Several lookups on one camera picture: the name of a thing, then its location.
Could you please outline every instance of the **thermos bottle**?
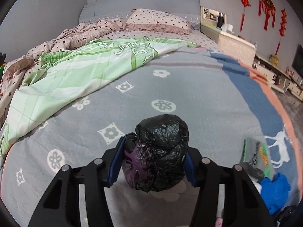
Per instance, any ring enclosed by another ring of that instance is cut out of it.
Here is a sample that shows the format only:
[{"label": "thermos bottle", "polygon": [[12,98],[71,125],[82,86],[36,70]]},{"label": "thermos bottle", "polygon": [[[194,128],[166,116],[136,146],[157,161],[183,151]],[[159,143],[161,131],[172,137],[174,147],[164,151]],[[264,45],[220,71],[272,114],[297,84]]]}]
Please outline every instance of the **thermos bottle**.
[{"label": "thermos bottle", "polygon": [[223,24],[224,24],[223,13],[219,13],[217,28],[221,28],[223,26]]}]

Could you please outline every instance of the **screw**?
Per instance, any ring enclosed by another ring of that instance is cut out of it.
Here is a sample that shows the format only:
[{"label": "screw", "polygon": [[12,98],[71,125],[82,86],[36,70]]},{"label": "screw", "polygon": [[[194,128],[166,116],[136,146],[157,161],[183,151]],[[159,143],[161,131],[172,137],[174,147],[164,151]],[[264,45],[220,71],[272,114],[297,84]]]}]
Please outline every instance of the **screw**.
[{"label": "screw", "polygon": [[242,171],[242,166],[240,165],[235,165],[234,168],[237,170],[237,171]]},{"label": "screw", "polygon": [[206,157],[205,157],[205,158],[202,158],[201,161],[202,161],[203,164],[209,164],[209,163],[210,163],[210,159],[208,159],[208,158],[206,158]]},{"label": "screw", "polygon": [[102,163],[103,163],[103,160],[102,160],[101,158],[96,158],[96,159],[94,160],[94,163],[95,163],[96,165],[99,165],[99,164],[102,164]]},{"label": "screw", "polygon": [[61,170],[63,170],[64,172],[69,170],[69,165],[64,165],[61,167]]}]

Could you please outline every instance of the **gray bedspread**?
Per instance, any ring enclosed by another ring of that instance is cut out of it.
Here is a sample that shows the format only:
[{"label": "gray bedspread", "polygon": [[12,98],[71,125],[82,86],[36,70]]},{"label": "gray bedspread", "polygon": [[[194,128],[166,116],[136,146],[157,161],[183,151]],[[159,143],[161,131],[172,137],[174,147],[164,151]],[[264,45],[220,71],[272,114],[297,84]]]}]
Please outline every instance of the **gray bedspread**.
[{"label": "gray bedspread", "polygon": [[[87,165],[115,147],[120,136],[134,132],[142,119],[163,113],[178,115],[187,123],[189,145],[203,156],[227,167],[237,164],[245,137],[265,142],[264,136],[272,134],[264,134],[227,71],[243,82],[253,80],[239,70],[223,71],[224,65],[205,49],[181,48],[61,109],[20,139],[7,156],[1,197],[12,216],[21,227],[27,226],[61,166]],[[136,191],[122,170],[105,192],[114,226],[119,227],[188,225],[198,196],[186,178],[167,191]],[[218,216],[223,198],[221,187]],[[87,226],[84,208],[81,188],[81,223]]]}]

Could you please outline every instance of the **gray wall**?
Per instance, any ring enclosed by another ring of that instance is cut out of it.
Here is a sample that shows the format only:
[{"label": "gray wall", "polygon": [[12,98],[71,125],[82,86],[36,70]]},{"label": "gray wall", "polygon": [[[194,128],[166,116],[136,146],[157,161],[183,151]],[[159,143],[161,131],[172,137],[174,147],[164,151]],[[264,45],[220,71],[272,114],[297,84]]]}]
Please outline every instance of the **gray wall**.
[{"label": "gray wall", "polygon": [[0,51],[6,61],[56,38],[78,24],[87,0],[17,0],[0,26]]},{"label": "gray wall", "polygon": [[250,42],[257,42],[257,51],[266,57],[275,54],[280,40],[281,10],[285,7],[287,12],[287,24],[285,37],[282,38],[278,53],[279,66],[284,70],[286,66],[291,66],[297,45],[303,44],[303,26],[293,9],[286,0],[272,0],[277,10],[275,27],[271,27],[271,20],[267,31],[264,30],[265,14],[258,16],[259,0],[251,0],[251,7],[245,11],[245,22],[240,33],[240,22],[243,13],[243,5],[240,0],[200,0],[202,6],[219,10],[228,14],[228,22],[234,26],[234,32],[242,35]]}]

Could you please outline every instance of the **television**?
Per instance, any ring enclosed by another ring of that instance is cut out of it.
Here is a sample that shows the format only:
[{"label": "television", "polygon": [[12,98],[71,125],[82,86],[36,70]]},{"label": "television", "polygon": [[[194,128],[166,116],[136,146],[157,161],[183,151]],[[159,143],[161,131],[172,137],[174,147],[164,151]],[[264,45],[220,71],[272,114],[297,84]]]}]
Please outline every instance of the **television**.
[{"label": "television", "polygon": [[301,45],[298,45],[292,67],[303,78],[303,48]]}]

